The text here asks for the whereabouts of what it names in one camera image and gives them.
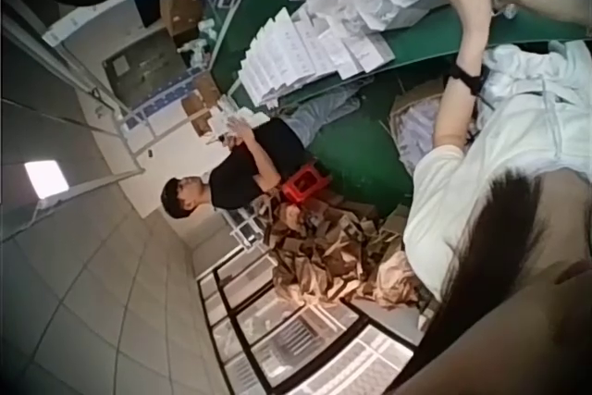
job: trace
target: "crumpled paper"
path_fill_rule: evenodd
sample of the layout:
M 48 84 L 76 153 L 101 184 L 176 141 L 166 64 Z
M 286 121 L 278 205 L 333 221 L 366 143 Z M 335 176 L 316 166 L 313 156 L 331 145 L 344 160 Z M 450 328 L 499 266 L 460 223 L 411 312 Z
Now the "crumpled paper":
M 418 302 L 420 283 L 402 249 L 404 208 L 384 229 L 372 205 L 328 191 L 302 206 L 282 203 L 273 192 L 255 208 L 277 261 L 273 284 L 280 298 L 327 305 L 361 298 L 388 309 Z

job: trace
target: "man's arm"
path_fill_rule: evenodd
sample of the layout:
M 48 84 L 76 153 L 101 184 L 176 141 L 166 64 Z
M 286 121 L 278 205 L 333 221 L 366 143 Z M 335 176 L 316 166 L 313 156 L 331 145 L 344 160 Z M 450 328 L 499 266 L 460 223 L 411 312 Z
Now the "man's arm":
M 253 129 L 243 120 L 231 118 L 228 120 L 228 127 L 234 131 L 247 146 L 255 164 L 257 165 L 258 175 L 253 178 L 262 191 L 270 191 L 281 182 L 281 176 L 274 166 L 269 155 L 254 137 Z
M 491 0 L 450 0 L 462 23 L 462 43 L 457 64 L 470 76 L 479 76 L 483 52 L 489 39 Z M 466 135 L 475 107 L 475 97 L 461 80 L 450 79 L 442 95 L 436 127 L 434 148 L 466 144 Z

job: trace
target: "gray pants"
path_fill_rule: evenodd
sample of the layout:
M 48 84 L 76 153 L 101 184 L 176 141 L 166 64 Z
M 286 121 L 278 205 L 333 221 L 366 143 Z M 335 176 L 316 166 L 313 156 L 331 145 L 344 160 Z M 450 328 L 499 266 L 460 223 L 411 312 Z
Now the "gray pants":
M 360 87 L 360 83 L 353 82 L 336 88 L 300 105 L 293 114 L 282 117 L 282 120 L 296 133 L 302 145 L 308 147 L 324 125 L 349 115 L 360 107 L 360 100 L 353 97 Z

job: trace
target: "ceiling light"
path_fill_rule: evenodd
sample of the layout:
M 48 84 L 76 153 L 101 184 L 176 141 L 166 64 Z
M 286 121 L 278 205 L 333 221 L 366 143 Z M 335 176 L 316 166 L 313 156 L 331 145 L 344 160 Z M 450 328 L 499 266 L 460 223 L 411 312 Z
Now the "ceiling light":
M 25 169 L 39 199 L 69 190 L 68 182 L 56 161 L 27 162 Z

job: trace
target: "long dark hair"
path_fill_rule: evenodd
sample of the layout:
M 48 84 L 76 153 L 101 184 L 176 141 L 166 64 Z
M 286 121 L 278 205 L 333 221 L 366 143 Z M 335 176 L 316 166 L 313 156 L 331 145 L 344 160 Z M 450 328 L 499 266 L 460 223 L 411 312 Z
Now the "long dark hair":
M 459 267 L 449 272 L 442 305 L 388 391 L 411 379 L 512 293 L 543 232 L 537 223 L 540 195 L 540 179 L 508 172 L 493 181 L 467 234 Z

